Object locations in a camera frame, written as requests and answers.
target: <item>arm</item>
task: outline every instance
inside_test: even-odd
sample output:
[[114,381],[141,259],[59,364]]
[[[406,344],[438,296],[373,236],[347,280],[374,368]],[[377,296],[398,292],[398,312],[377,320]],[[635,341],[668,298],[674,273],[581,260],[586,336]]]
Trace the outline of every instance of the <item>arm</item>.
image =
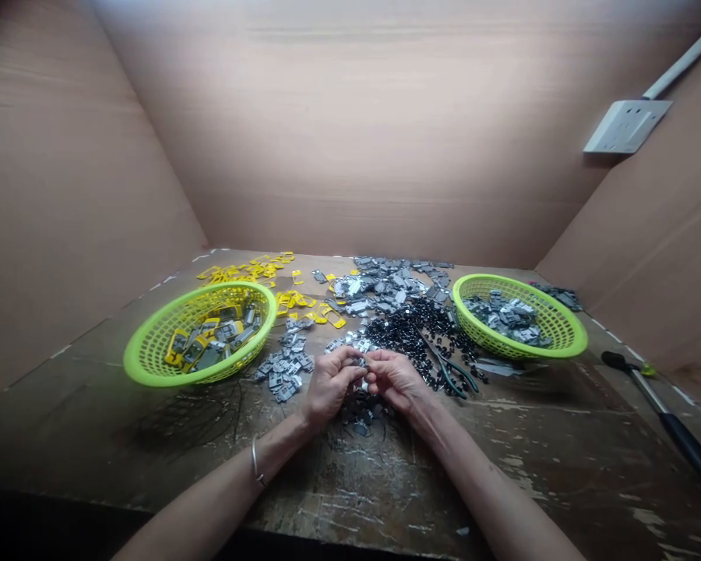
[[[366,374],[353,366],[355,357],[361,353],[341,347],[317,358],[299,411],[256,441],[257,469],[266,484],[335,416],[349,385]],[[211,559],[263,489],[250,445],[174,499],[114,559]]]
[[369,391],[402,412],[431,447],[500,561],[583,559],[548,515],[485,456],[406,357],[373,351],[366,362]]

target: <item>white power outlet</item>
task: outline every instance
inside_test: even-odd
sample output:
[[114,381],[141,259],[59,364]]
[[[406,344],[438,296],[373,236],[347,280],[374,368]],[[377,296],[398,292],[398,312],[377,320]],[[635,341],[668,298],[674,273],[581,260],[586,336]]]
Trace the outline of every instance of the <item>white power outlet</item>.
[[672,101],[616,101],[584,147],[591,153],[635,153]]

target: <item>forearm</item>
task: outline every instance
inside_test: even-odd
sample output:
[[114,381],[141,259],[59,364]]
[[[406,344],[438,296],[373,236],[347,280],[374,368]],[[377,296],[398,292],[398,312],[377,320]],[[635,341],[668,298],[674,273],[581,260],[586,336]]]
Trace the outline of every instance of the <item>forearm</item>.
[[[265,482],[314,434],[291,415],[259,439],[257,468]],[[115,559],[211,559],[263,489],[255,479],[250,443],[160,511]]]
[[583,559],[434,397],[413,405],[410,422],[442,462],[499,561]]

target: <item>hand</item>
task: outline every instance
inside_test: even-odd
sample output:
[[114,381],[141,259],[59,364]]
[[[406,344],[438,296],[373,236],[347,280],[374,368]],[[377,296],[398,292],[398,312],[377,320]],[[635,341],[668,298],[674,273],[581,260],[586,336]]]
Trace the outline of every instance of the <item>hand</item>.
[[344,346],[316,359],[299,413],[307,425],[320,429],[337,414],[348,387],[366,375],[365,368],[353,366],[362,357],[358,349]]
[[408,415],[416,400],[432,394],[407,356],[379,349],[366,354],[368,391],[380,393],[400,413]]

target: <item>brown cardboard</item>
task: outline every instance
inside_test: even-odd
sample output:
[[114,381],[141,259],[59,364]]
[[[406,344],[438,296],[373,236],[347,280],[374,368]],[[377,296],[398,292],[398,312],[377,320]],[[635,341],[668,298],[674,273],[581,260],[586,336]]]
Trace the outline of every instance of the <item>brown cardboard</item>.
[[0,390],[203,243],[88,6],[3,2]]
[[537,268],[701,402],[701,61]]
[[701,0],[93,0],[215,246],[532,268]]

